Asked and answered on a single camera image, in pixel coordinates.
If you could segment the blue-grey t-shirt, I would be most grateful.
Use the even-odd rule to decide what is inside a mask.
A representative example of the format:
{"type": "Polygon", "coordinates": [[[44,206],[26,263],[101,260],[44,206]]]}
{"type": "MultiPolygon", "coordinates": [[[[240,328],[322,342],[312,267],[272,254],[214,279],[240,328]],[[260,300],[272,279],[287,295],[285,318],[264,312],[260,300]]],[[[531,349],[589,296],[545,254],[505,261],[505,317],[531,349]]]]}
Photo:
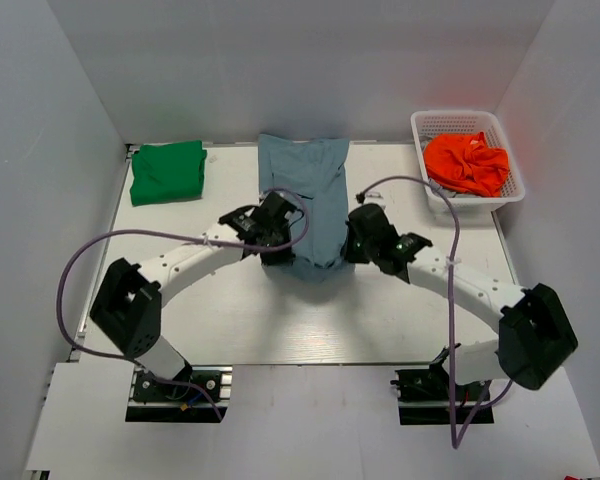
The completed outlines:
{"type": "Polygon", "coordinates": [[[303,199],[308,211],[308,232],[293,246],[292,263],[280,267],[283,273],[317,284],[352,269],[341,256],[349,211],[348,152],[347,138],[294,142],[258,137],[259,190],[286,188],[303,199]]]}

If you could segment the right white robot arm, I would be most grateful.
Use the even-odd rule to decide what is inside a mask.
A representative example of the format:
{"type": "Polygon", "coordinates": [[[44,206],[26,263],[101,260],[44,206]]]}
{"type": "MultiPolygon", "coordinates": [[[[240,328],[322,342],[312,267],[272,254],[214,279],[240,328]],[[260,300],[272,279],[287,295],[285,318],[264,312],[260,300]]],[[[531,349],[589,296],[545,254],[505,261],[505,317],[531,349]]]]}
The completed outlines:
{"type": "Polygon", "coordinates": [[[389,276],[451,300],[489,326],[496,339],[449,344],[430,363],[431,384],[452,399],[469,384],[496,379],[536,391],[577,349],[578,340],[557,293],[502,282],[463,264],[452,264],[432,242],[400,234],[381,206],[369,203],[347,220],[345,259],[373,264],[389,276]]]}

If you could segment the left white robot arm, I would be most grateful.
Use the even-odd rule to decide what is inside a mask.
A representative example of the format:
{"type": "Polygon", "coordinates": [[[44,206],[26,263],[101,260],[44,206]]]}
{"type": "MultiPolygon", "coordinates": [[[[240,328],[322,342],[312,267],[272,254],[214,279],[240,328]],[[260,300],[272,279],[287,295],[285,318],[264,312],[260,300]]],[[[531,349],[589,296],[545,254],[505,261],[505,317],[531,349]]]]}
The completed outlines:
{"type": "Polygon", "coordinates": [[[306,211],[276,191],[256,206],[219,218],[195,240],[149,260],[124,258],[107,269],[90,318],[122,357],[157,377],[168,398],[191,387],[192,366],[162,334],[162,310],[180,292],[250,255],[280,264],[293,258],[291,223],[306,211]]]}

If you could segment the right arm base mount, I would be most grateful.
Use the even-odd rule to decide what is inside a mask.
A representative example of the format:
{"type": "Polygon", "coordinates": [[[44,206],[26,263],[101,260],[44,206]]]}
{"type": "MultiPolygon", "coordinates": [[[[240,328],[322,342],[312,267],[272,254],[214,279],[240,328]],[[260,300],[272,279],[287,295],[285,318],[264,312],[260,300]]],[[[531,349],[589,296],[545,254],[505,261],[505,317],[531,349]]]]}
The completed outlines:
{"type": "MultiPolygon", "coordinates": [[[[424,368],[395,371],[390,385],[397,393],[401,426],[442,426],[450,421],[448,383],[424,368]]],[[[456,387],[456,423],[461,426],[484,389],[484,383],[456,387]]]]}

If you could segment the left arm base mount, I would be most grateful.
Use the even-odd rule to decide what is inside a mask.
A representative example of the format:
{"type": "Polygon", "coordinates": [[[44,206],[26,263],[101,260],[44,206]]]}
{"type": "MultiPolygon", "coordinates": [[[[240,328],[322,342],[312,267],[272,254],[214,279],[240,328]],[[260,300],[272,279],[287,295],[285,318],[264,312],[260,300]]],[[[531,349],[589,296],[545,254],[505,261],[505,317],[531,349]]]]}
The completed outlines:
{"type": "Polygon", "coordinates": [[[224,418],[231,396],[231,367],[196,367],[188,383],[213,400],[219,415],[203,393],[192,387],[165,385],[134,369],[126,407],[128,423],[216,424],[224,418]]]}

